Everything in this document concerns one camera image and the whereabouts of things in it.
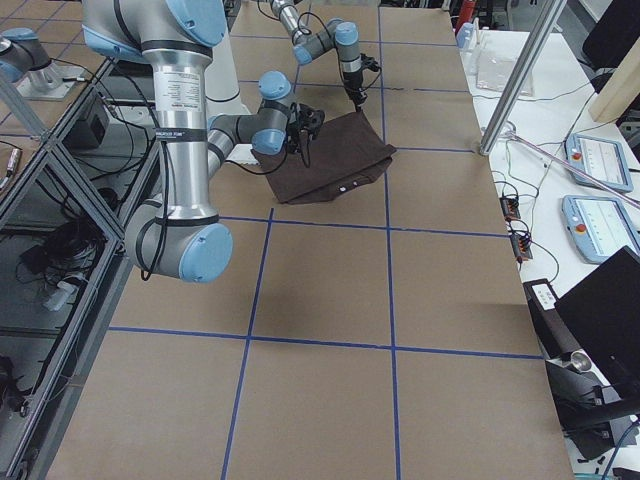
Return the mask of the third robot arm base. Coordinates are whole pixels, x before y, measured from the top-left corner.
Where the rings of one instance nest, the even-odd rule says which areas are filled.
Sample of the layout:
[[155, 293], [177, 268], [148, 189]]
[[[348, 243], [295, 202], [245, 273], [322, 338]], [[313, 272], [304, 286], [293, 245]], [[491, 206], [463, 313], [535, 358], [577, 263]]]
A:
[[47, 101], [61, 101], [86, 79], [83, 67], [54, 61], [37, 34], [26, 27], [1, 33], [1, 77], [16, 85], [24, 98]]

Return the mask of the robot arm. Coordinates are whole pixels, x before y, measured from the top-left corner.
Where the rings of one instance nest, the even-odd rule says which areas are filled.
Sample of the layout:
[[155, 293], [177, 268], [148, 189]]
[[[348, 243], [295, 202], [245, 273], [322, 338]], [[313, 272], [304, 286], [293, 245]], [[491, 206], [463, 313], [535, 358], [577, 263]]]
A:
[[376, 81], [365, 86], [364, 72], [380, 76], [381, 66], [374, 57], [361, 51], [358, 26], [341, 18], [324, 22], [313, 12], [300, 13], [298, 4], [299, 1], [257, 1], [259, 12], [286, 30], [299, 66], [309, 65], [328, 52], [336, 53], [345, 93], [355, 111], [361, 111], [368, 98], [367, 90]]
[[219, 1], [86, 1], [86, 44], [109, 58], [153, 69], [155, 137], [164, 162], [162, 191], [145, 200], [125, 229], [125, 248], [144, 279], [159, 274], [207, 283], [232, 256], [233, 238], [211, 204], [209, 181], [238, 144], [262, 155], [298, 147], [318, 135], [325, 115], [297, 102], [287, 77], [259, 80], [253, 115], [207, 117], [206, 68], [225, 37]]

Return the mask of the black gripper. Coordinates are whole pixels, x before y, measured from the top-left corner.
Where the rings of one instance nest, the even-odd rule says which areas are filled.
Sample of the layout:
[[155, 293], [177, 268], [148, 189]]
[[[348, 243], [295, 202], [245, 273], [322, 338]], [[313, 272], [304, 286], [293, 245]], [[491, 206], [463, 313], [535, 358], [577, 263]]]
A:
[[294, 102], [286, 128], [286, 151], [300, 153], [306, 168], [311, 167], [310, 143], [315, 140], [324, 123], [324, 111]]
[[352, 60], [340, 59], [340, 70], [343, 87], [351, 98], [355, 111], [360, 112], [367, 97], [366, 87], [363, 86], [363, 72], [379, 72], [380, 65], [374, 57], [360, 53]]

